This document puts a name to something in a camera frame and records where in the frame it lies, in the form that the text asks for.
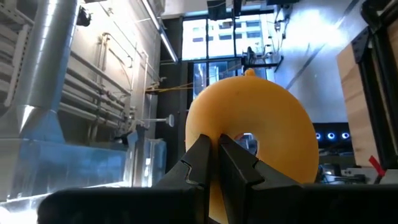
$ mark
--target yellow balloon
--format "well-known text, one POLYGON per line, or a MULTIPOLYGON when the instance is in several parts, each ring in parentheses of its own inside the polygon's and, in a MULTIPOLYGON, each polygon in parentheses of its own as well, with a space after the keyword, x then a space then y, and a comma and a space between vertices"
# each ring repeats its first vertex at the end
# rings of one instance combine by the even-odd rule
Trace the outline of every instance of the yellow balloon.
POLYGON ((245 76, 256 76, 256 73, 254 72, 254 70, 253 70, 252 68, 249 68, 249 69, 247 69, 247 70, 244 72, 244 75, 245 75, 245 76))
MULTIPOLYGON (((315 180, 319 160, 315 130, 300 102, 281 86, 255 76, 232 77, 210 85, 192 102, 185 128, 187 150, 205 134, 217 158, 220 135, 234 138, 240 133, 255 135, 256 156, 266 164, 300 183, 315 180)), ((217 170, 209 213, 215 221, 228 223, 217 170)))

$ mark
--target metal stand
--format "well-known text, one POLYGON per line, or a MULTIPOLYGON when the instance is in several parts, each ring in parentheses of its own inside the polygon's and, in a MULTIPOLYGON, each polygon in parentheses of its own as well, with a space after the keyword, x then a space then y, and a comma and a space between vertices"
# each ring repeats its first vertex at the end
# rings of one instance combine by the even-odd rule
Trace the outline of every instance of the metal stand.
POLYGON ((361 14, 369 27, 352 42, 383 169, 398 167, 397 151, 394 149, 394 143, 398 143, 398 69, 387 33, 387 26, 398 18, 398 4, 392 4, 385 16, 377 14, 388 3, 389 1, 369 0, 363 3, 361 14), (377 62, 379 79, 374 69, 373 56, 377 62), (381 91, 387 111, 384 110, 381 91))
POLYGON ((352 41, 352 46, 355 52, 355 62, 358 64, 361 75, 366 104, 368 105, 379 162, 384 169, 387 169, 388 161, 395 156, 395 149, 373 64, 372 50, 369 48, 370 36, 369 28, 365 28, 352 41))
POLYGON ((280 63, 282 63, 284 57, 280 56, 280 60, 278 63, 261 63, 261 64, 247 64, 246 63, 246 58, 242 57, 241 58, 241 63, 243 66, 243 73, 246 71, 248 68, 273 68, 275 67, 275 71, 279 68, 280 63))

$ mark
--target wooden board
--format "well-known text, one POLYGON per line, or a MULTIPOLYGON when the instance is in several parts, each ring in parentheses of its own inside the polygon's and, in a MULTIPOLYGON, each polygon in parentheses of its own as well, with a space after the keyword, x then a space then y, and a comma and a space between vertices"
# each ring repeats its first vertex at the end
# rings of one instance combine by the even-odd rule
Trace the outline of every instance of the wooden board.
POLYGON ((378 160, 378 155, 361 76, 354 60, 351 44, 337 56, 337 62, 355 161, 359 166, 371 166, 369 158, 374 156, 378 160))

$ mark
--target floor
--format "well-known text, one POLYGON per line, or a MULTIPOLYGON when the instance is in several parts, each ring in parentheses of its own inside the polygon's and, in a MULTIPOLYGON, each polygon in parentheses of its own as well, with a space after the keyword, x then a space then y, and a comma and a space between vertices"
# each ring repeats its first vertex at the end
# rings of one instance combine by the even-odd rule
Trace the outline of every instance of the floor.
POLYGON ((294 5, 284 61, 272 76, 301 101, 314 123, 347 122, 336 56, 366 26, 361 2, 301 0, 294 5))

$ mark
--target metal duct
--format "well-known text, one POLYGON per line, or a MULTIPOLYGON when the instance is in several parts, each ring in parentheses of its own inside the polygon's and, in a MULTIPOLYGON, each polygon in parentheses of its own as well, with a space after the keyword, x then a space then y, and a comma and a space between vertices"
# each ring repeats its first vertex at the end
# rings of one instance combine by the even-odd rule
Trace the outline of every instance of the metal duct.
POLYGON ((41 0, 0 138, 64 142, 57 110, 77 14, 77 0, 41 0))

